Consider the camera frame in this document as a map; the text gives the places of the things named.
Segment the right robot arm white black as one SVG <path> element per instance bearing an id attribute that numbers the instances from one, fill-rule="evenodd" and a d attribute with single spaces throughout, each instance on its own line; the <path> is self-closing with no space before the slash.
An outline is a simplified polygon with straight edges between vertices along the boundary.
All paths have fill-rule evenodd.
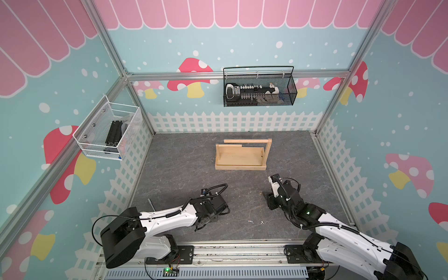
<path id="1" fill-rule="evenodd" d="M 391 245 L 364 234 L 321 207 L 304 202 L 293 179 L 275 174 L 268 178 L 265 194 L 269 209 L 281 209 L 297 228 L 310 231 L 304 250 L 325 262 L 344 267 L 369 280 L 425 280 L 412 250 L 398 242 Z"/>

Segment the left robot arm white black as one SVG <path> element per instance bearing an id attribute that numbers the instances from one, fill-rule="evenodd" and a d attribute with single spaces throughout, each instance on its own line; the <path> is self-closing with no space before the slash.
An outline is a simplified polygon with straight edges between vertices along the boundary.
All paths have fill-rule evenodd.
<path id="1" fill-rule="evenodd" d="M 228 184 L 203 189 L 197 198 L 189 198 L 183 205 L 156 212 L 140 212 L 137 207 L 127 208 L 119 215 L 111 215 L 94 241 L 103 248 L 108 269 L 117 268 L 134 258 L 152 258 L 171 264 L 180 249 L 168 231 L 193 227 L 203 229 L 220 216 L 230 213 L 222 193 Z"/>

